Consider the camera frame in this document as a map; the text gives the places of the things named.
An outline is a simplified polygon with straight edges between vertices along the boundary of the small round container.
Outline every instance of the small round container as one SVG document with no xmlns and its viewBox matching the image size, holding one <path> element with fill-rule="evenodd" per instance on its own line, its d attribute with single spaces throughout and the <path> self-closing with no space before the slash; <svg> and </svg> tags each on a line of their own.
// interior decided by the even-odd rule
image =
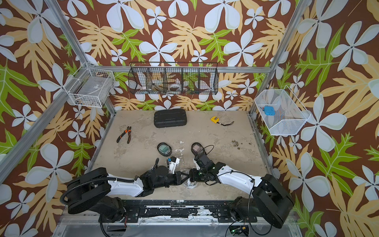
<svg viewBox="0 0 379 237">
<path fill-rule="evenodd" d="M 158 149 L 159 154 L 165 157 L 170 156 L 172 153 L 171 147 L 167 143 L 164 143 L 164 142 L 159 143 L 157 146 L 157 149 Z"/>
</svg>

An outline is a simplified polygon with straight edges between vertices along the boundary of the table surface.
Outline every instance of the table surface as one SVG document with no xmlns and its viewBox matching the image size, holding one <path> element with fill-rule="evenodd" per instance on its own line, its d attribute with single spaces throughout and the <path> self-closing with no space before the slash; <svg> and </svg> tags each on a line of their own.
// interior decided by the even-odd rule
<svg viewBox="0 0 379 237">
<path fill-rule="evenodd" d="M 160 158 L 158 165 L 167 165 L 166 157 L 157 151 L 157 145 L 166 142 L 172 148 L 172 156 L 180 159 L 176 170 L 195 168 L 191 145 L 201 143 L 204 147 L 214 145 L 208 154 L 214 163 L 223 162 L 235 170 L 264 176 L 266 168 L 259 154 L 253 131 L 245 111 L 186 111 L 187 124 L 180 127 L 156 128 L 153 124 L 155 111 L 118 111 L 104 140 L 92 169 L 105 167 L 116 176 L 134 178 L 149 170 Z M 210 118 L 218 116 L 220 122 L 233 125 L 222 126 Z M 117 137 L 132 127 L 131 141 L 126 134 L 119 143 Z M 225 184 L 213 186 L 199 183 L 187 189 L 183 184 L 169 188 L 157 188 L 154 193 L 136 198 L 119 195 L 122 199 L 169 199 L 169 200 L 233 200 L 247 193 Z"/>
</svg>

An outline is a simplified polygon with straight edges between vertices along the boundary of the floral wallpaper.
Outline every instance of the floral wallpaper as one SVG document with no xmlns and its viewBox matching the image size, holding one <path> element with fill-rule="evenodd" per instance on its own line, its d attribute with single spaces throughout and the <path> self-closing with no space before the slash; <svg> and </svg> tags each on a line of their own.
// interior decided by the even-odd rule
<svg viewBox="0 0 379 237">
<path fill-rule="evenodd" d="M 298 0 L 62 0 L 93 64 L 265 66 Z"/>
<path fill-rule="evenodd" d="M 378 9 L 377 0 L 314 0 L 268 86 L 289 86 L 310 120 L 297 135 L 272 136 L 254 113 L 303 236 L 379 236 Z"/>
<path fill-rule="evenodd" d="M 43 0 L 0 0 L 0 163 L 79 63 Z M 0 185 L 0 236 L 51 236 L 63 183 L 82 175 L 108 121 L 106 108 L 68 101 Z"/>
<path fill-rule="evenodd" d="M 121 66 L 159 61 L 188 66 L 269 66 L 298 1 L 62 0 L 87 59 Z M 220 74 L 216 95 L 133 95 L 116 73 L 117 110 L 249 110 L 265 74 Z M 188 75 L 184 84 L 194 83 Z"/>
</svg>

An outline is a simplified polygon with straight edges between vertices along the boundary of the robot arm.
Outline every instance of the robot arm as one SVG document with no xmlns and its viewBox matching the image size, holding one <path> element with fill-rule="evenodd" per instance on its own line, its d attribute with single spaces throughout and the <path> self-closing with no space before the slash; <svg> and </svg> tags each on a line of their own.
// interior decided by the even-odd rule
<svg viewBox="0 0 379 237">
<path fill-rule="evenodd" d="M 263 217 L 276 228 L 283 226 L 294 202 L 273 176 L 252 176 L 221 162 L 214 164 L 205 153 L 197 155 L 194 161 L 197 169 L 191 169 L 189 174 L 180 171 L 172 174 L 168 167 L 158 166 L 157 159 L 152 169 L 135 179 L 113 176 L 105 168 L 98 168 L 69 182 L 60 201 L 68 205 L 69 214 L 92 210 L 114 222 L 123 218 L 125 209 L 120 198 L 109 195 L 147 196 L 155 188 L 180 185 L 189 178 L 191 182 L 228 184 L 252 196 L 238 197 L 230 205 L 230 215 L 235 221 L 248 218 L 253 222 L 256 217 Z"/>
</svg>

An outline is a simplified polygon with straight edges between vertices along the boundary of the blue object in basket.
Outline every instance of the blue object in basket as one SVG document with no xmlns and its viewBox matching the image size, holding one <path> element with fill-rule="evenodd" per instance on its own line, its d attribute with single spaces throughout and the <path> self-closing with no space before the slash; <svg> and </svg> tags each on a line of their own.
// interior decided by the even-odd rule
<svg viewBox="0 0 379 237">
<path fill-rule="evenodd" d="M 272 106 L 265 106 L 263 108 L 263 111 L 265 112 L 265 115 L 269 116 L 274 116 L 275 115 L 275 110 Z"/>
</svg>

